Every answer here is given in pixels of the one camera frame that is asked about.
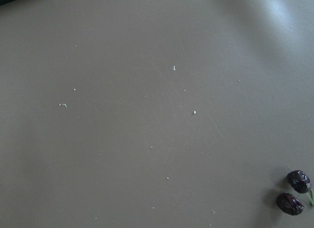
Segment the dark red cherry pair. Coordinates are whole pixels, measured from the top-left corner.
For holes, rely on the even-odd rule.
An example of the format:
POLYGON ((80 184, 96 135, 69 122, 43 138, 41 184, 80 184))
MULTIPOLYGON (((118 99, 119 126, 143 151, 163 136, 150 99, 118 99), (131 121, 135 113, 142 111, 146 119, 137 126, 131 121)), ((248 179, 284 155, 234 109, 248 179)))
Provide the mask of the dark red cherry pair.
POLYGON ((275 204, 280 211, 289 216, 298 216, 305 209, 305 202, 314 207, 314 183, 303 170, 293 170, 285 177, 290 192, 280 192, 275 204))

